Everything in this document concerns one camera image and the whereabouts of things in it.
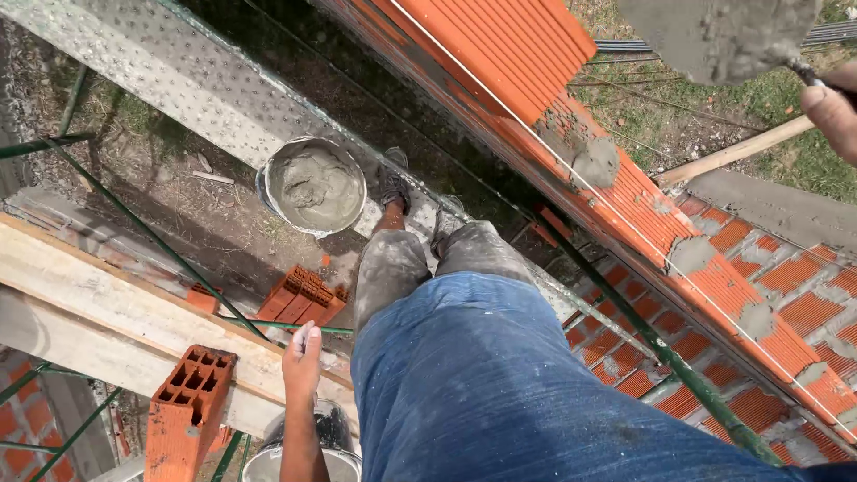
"cement bucket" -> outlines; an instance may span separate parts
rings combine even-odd
[[[319,436],[331,482],[360,482],[362,461],[352,452],[351,431],[342,407],[332,401],[319,400],[315,407],[315,431]],[[244,466],[242,480],[279,482],[282,461],[283,422],[280,422],[277,429],[265,439],[259,453]]]
[[[288,141],[256,173],[256,192],[290,226],[324,238],[360,217],[366,178],[335,142],[302,136]]]

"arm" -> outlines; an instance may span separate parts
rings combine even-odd
[[[857,62],[849,62],[824,77],[850,92],[857,92]],[[845,162],[857,167],[857,112],[839,93],[827,87],[807,87],[800,108]]]
[[[314,325],[303,325],[283,355],[285,425],[280,482],[330,480],[313,416],[321,376],[321,330]]]

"hand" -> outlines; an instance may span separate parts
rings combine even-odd
[[[831,84],[857,92],[857,62],[849,62],[824,77]],[[827,87],[807,87],[800,109],[815,124],[845,162],[857,167],[857,112],[839,93]]]
[[[307,322],[291,337],[283,355],[285,404],[294,407],[315,406],[321,378],[321,330]]]

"shoe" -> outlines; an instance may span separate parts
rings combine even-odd
[[[401,148],[389,148],[384,155],[403,168],[408,168],[408,156]],[[381,204],[386,207],[387,204],[402,199],[405,202],[403,214],[407,216],[411,211],[411,195],[408,194],[408,185],[405,180],[397,172],[388,169],[383,164],[378,166],[378,169],[381,176],[381,189],[383,190],[381,192]]]
[[[464,211],[464,204],[456,196],[449,194],[442,195],[453,206]],[[431,238],[431,243],[428,247],[431,249],[431,254],[440,260],[440,252],[438,248],[440,244],[449,238],[449,235],[456,232],[464,222],[456,218],[452,213],[446,211],[442,206],[437,207],[437,215],[434,217],[434,235]]]

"wooden handle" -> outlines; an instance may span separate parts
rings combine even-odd
[[[686,181],[697,177],[699,174],[712,171],[718,167],[725,166],[730,162],[735,162],[745,157],[750,157],[753,154],[764,151],[765,149],[775,146],[780,142],[790,139],[802,132],[815,127],[812,121],[807,116],[800,116],[792,119],[785,124],[778,125],[774,129],[768,130],[751,137],[745,141],[741,141],[733,146],[729,146],[723,150],[709,154],[701,159],[688,162],[683,166],[678,166],[654,177],[657,187],[663,189],[674,184]]]

